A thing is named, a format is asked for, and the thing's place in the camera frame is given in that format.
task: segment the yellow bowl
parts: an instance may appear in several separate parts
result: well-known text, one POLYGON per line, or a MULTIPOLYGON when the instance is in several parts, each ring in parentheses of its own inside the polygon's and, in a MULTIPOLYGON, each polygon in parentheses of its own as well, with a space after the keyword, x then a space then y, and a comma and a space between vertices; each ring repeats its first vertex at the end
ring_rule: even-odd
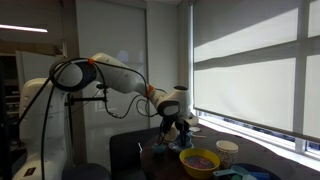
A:
POLYGON ((218 170, 218 168, 220 166, 219 157, 215 153, 213 153, 209 150, 206 150, 206 149, 188 148, 188 149, 181 151, 179 157, 180 157, 180 161, 182 162, 183 167, 186 170, 186 172, 190 176, 192 176, 193 178, 196 178, 196 179, 208 179, 208 178, 212 177, 213 171, 218 170), (201 157, 207 158, 214 164, 214 167, 211 169, 198 169, 198 168, 189 166, 184 162, 184 159, 189 156, 201 156, 201 157))

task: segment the paper cup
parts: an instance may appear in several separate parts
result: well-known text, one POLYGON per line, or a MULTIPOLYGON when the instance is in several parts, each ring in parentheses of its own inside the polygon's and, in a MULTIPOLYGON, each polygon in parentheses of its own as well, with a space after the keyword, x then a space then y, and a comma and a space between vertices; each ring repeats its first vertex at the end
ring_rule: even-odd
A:
POLYGON ((220 169, 229 169, 236 163, 238 145, 231 141, 221 140, 216 143, 218 156, 220 158, 220 169))

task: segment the black chair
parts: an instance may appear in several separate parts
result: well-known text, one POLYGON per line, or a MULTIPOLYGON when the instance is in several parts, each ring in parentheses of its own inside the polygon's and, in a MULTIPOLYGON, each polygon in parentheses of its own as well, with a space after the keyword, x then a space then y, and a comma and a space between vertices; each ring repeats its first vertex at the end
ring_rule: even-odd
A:
POLYGON ((146 179, 140 166, 140 148, 152 137, 159 134, 160 128, 114 135, 110 138, 111 175, 113 180, 146 179))
POLYGON ((111 180, 111 174, 105 167, 99 164, 86 163, 64 171, 62 175, 62 180, 82 179, 111 180))

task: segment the dark table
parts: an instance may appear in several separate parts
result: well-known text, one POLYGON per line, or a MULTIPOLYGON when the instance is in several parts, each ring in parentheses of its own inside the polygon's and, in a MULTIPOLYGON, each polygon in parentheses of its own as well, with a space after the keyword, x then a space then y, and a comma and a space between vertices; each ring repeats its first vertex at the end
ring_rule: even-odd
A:
MULTIPOLYGON (((192 137, 194 147, 208 149, 218 153, 216 142, 219 140, 228 140, 239 146, 237 163, 245 163, 258 166, 264 170, 270 171, 283 180, 319 180, 320 172, 301 165, 295 161, 286 159, 272 152, 271 150, 245 138, 222 133, 201 124, 200 132, 195 135, 207 136, 206 138, 192 137)), ((152 145, 155 144, 158 137, 151 138, 143 147, 140 155, 142 169, 148 179, 193 179, 189 176, 180 160, 179 155, 167 148, 165 154, 154 155, 152 145)))

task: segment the shelf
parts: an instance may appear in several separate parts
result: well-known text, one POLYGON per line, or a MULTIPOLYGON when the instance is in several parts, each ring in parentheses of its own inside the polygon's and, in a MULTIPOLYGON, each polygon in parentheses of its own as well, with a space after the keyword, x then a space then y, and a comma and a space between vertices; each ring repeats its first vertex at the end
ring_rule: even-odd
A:
POLYGON ((8 103, 6 103, 7 105, 19 105, 19 102, 8 102, 8 103))
POLYGON ((8 115, 14 115, 14 114, 19 114, 19 111, 8 111, 8 115))
POLYGON ((10 95, 10 96, 6 96, 6 98, 20 98, 19 95, 10 95))

